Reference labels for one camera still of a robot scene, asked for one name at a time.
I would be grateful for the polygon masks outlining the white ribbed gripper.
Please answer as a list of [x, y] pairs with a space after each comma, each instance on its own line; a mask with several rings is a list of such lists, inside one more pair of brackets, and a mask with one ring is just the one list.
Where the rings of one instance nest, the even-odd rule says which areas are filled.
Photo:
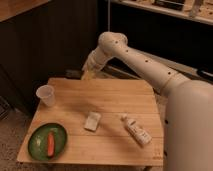
[[109, 57], [99, 48], [92, 50], [83, 65], [82, 80], [91, 80], [95, 77], [96, 72], [103, 69]]

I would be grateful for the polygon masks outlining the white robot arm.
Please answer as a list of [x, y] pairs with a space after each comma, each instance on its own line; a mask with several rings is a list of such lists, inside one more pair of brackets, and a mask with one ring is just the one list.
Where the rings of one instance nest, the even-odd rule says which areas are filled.
[[122, 33], [103, 32], [84, 71], [98, 72], [112, 58], [124, 62], [167, 98], [164, 171], [213, 171], [213, 85], [192, 80], [128, 46]]

